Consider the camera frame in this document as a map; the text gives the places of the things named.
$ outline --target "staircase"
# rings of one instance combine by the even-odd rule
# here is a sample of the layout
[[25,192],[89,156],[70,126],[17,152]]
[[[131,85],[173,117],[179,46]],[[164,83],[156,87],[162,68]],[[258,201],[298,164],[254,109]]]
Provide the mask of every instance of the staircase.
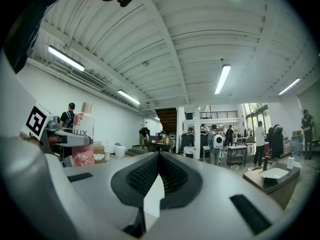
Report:
[[139,155],[144,154],[144,153],[148,153],[148,149],[147,148],[140,149],[139,145],[132,146],[132,148],[129,148],[125,152],[125,154],[130,156],[130,157],[139,156]]
[[160,119],[163,130],[166,133],[176,134],[177,132],[177,109],[176,108],[166,108],[157,109],[156,114]]

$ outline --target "balcony railing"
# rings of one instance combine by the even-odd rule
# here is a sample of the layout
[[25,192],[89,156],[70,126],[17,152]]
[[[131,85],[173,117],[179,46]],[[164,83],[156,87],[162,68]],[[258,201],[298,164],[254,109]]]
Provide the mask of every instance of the balcony railing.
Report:
[[[217,111],[217,112],[200,112],[200,119],[226,119],[237,118],[238,111]],[[195,113],[185,113],[186,119],[195,119]]]

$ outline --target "black backpack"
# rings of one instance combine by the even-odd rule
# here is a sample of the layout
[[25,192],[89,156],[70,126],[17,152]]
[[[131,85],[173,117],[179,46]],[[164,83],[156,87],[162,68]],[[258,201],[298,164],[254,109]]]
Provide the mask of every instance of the black backpack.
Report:
[[74,127],[74,118],[71,117],[69,111],[67,111],[66,114],[68,116],[68,119],[63,122],[63,127],[72,129]]

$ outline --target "white tray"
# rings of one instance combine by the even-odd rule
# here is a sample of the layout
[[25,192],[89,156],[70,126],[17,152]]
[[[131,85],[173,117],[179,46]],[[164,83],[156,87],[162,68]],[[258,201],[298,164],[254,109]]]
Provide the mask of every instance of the white tray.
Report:
[[272,178],[272,179],[280,179],[289,172],[287,170],[283,170],[280,168],[272,168],[270,170],[265,170],[260,173],[260,175],[264,178]]

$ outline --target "white shirt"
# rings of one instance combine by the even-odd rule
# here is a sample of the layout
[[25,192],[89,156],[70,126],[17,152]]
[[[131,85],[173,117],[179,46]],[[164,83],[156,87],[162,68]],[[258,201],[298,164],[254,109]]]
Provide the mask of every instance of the white shirt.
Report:
[[263,146],[265,144],[265,130],[263,127],[258,127],[254,131],[255,144],[257,147]]

